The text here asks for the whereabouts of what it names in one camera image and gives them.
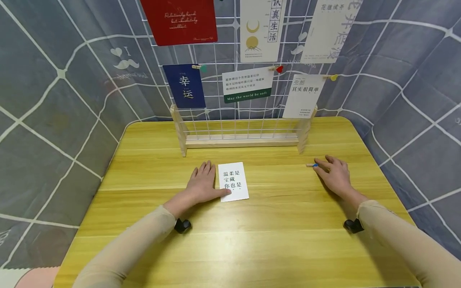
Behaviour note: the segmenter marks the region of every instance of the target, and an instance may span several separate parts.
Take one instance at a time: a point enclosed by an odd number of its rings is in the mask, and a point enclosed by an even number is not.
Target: moon graphic
[[[248,31],[248,32],[250,32],[250,33],[255,33],[256,31],[259,30],[259,20],[258,20],[258,26],[256,26],[255,29],[250,29],[250,28],[248,27],[248,22],[249,22],[249,21],[247,21],[247,31]]]
[[[248,37],[248,39],[247,39],[247,48],[249,50],[256,49],[258,47],[258,44],[259,44],[258,38],[254,37],[254,36]]]

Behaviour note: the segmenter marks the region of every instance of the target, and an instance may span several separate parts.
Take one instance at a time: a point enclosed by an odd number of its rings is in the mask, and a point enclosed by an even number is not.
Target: finger
[[[341,161],[336,158],[336,157],[333,157],[333,156],[330,156],[330,155],[325,155],[325,159],[330,162],[330,163],[333,163],[334,165],[340,165],[341,164]]]
[[[208,160],[208,161],[207,161],[207,164],[205,165],[205,169],[203,170],[203,173],[205,173],[206,175],[208,175],[208,173],[210,173],[210,169],[211,169],[211,161]]]
[[[192,174],[190,175],[190,178],[191,178],[191,179],[194,179],[195,176],[197,176],[197,171],[198,171],[198,170],[199,170],[199,169],[196,167],[196,168],[194,169],[194,171],[192,171]]]
[[[200,166],[199,171],[197,172],[197,174],[201,174],[203,172],[203,170],[205,169],[205,165],[206,165],[206,163],[203,162],[202,165]]]
[[[316,166],[313,169],[320,176],[320,178],[322,178],[323,180],[325,180],[328,177],[328,173],[325,172],[325,170],[323,170],[319,166]]]
[[[331,169],[333,167],[333,164],[332,163],[328,163],[326,161],[322,161],[318,158],[315,158],[314,159],[315,163],[317,163],[320,167],[322,167],[323,169]]]
[[[230,189],[219,189],[219,190],[216,190],[216,197],[215,198],[223,197],[223,196],[229,195],[231,193],[232,193],[232,191]]]
[[[347,162],[346,162],[346,161],[340,160],[340,162],[341,162],[341,165],[342,165],[344,168],[346,168],[346,169],[348,168],[348,165],[347,165]]]
[[[210,176],[211,178],[214,178],[215,175],[216,175],[216,166],[213,164],[211,165],[210,173],[208,173],[208,176]]]

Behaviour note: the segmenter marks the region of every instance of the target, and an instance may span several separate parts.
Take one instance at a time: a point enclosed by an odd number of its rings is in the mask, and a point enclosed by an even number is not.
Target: wooden stand
[[[261,147],[261,146],[297,146],[299,154],[304,152],[307,143],[307,135],[311,128],[311,120],[317,112],[314,109],[310,119],[299,119],[294,129],[287,133],[252,133],[249,134],[205,134],[187,135],[189,129],[186,123],[193,121],[183,121],[176,106],[170,107],[171,117],[173,118],[181,154],[186,157],[188,148],[222,148],[222,147]],[[261,121],[261,119],[251,119],[248,121]]]

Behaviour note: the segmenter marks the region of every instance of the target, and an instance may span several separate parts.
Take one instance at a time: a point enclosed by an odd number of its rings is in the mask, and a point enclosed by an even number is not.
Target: wooden table
[[[237,126],[245,129],[247,123]],[[194,208],[186,215],[192,230],[184,235],[173,231],[151,247],[124,287],[418,285],[393,253],[365,232],[350,235],[342,227],[348,215],[355,218],[354,212],[328,193],[312,168],[305,166],[325,154],[347,161],[358,190],[413,223],[345,118],[315,118],[304,155],[296,147],[206,148],[189,149],[183,158],[172,122],[132,124],[59,270],[55,288],[70,288],[90,259],[184,189],[193,168],[207,159],[215,164],[242,161],[250,199],[226,203],[218,199]]]

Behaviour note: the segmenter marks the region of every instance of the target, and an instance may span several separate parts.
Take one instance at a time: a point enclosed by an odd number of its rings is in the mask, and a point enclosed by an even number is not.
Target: blue card
[[[178,108],[205,107],[200,69],[193,69],[192,65],[197,64],[163,65]]]

